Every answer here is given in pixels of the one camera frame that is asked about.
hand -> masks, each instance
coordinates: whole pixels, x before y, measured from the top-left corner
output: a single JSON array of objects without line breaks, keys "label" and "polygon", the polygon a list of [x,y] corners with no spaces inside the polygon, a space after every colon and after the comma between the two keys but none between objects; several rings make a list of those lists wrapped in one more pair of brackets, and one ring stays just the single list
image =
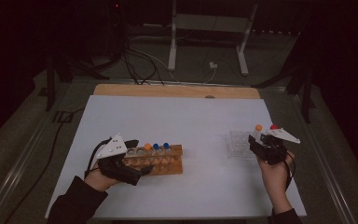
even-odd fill
[{"label": "hand", "polygon": [[[285,159],[287,164],[290,164],[295,155],[290,151],[287,152],[292,156],[290,157],[287,155]],[[264,186],[271,199],[275,214],[280,214],[292,209],[292,205],[286,197],[287,168],[285,164],[279,162],[269,165],[258,157],[257,161],[261,169]]]},{"label": "hand", "polygon": [[95,162],[92,171],[89,172],[87,177],[84,179],[84,182],[90,185],[92,188],[104,192],[110,187],[120,183],[120,181],[109,178],[103,174],[101,174],[100,169],[98,168],[98,161]]}]

table surface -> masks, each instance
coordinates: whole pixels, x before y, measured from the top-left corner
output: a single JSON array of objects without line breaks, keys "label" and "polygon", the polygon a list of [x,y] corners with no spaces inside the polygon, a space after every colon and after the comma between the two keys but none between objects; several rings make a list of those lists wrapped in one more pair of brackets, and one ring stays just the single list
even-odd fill
[{"label": "table surface", "polygon": [[[89,98],[49,207],[82,176],[90,148],[121,133],[183,146],[181,175],[144,176],[136,187],[120,184],[94,217],[108,219],[193,219],[265,217],[270,214],[258,165],[227,156],[230,131],[269,127],[269,112],[257,90],[232,87],[98,85]],[[289,200],[301,216],[304,205],[293,181]]]}]

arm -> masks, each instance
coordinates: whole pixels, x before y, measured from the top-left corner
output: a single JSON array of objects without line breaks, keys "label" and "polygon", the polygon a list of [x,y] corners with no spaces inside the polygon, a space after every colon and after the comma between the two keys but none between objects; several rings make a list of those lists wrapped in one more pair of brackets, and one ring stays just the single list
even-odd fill
[{"label": "arm", "polygon": [[52,205],[48,224],[86,223],[107,197],[105,191],[117,183],[115,179],[102,175],[98,169],[90,172],[84,181],[75,176],[66,193]]},{"label": "arm", "polygon": [[[301,223],[295,209],[286,196],[287,171],[284,163],[279,162],[269,165],[260,158],[257,158],[257,161],[261,169],[264,186],[273,207],[272,215],[269,218],[270,222],[274,224]],[[291,157],[286,157],[287,164],[290,164],[292,161]]]}]

wooden test tube rack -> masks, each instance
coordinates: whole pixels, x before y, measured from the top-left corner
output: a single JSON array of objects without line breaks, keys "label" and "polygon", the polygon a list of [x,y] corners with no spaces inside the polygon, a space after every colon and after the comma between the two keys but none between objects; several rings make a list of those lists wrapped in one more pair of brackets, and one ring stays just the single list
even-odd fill
[{"label": "wooden test tube rack", "polygon": [[183,173],[182,155],[182,145],[171,145],[169,149],[159,147],[158,150],[133,147],[127,150],[123,162],[137,170],[154,165],[149,175],[179,175]]}]

floor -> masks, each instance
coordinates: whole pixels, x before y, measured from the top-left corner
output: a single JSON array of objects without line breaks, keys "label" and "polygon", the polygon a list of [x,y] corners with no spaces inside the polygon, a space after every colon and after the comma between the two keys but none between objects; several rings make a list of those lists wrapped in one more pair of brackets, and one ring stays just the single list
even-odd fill
[{"label": "floor", "polygon": [[[72,83],[57,80],[57,100],[50,112],[45,111],[46,98],[38,96],[39,91],[46,87],[46,72],[35,77],[35,91],[0,130],[0,223],[4,223],[12,211],[15,213],[8,223],[46,223],[44,216],[52,191],[81,119],[80,112],[72,122],[62,125],[55,139],[60,127],[59,123],[52,122],[56,111],[83,108],[98,83],[133,83],[126,65],[128,62],[139,75],[139,80],[154,74],[156,66],[159,77],[156,73],[145,84],[160,85],[162,80],[166,85],[249,87],[277,75],[296,42],[296,37],[291,35],[251,33],[245,49],[250,74],[243,76],[235,53],[237,36],[223,36],[223,41],[205,45],[198,44],[200,37],[196,35],[179,40],[176,69],[169,72],[166,69],[169,38],[148,35],[132,37],[132,50],[127,51],[129,61],[121,60],[102,72],[102,75],[110,77],[109,80],[96,80],[79,71],[75,71]],[[136,51],[151,55],[154,64],[134,55]],[[103,60],[95,58],[97,63]],[[217,68],[211,69],[210,62],[216,63]],[[259,91],[268,106],[271,119],[304,139],[300,146],[288,145],[296,152],[296,184],[308,213],[301,219],[304,223],[358,223],[358,163],[318,87],[312,87],[314,107],[310,109],[311,123],[308,124],[299,113],[301,92],[288,95],[284,91],[288,80],[281,80]],[[52,160],[48,169],[33,187],[50,155]],[[11,182],[4,184],[7,175],[12,176]],[[28,189],[32,189],[31,193],[14,210]],[[111,220],[92,219],[89,223],[111,223]],[[264,217],[254,217],[247,220],[116,220],[114,223],[258,224],[267,221]]]}]

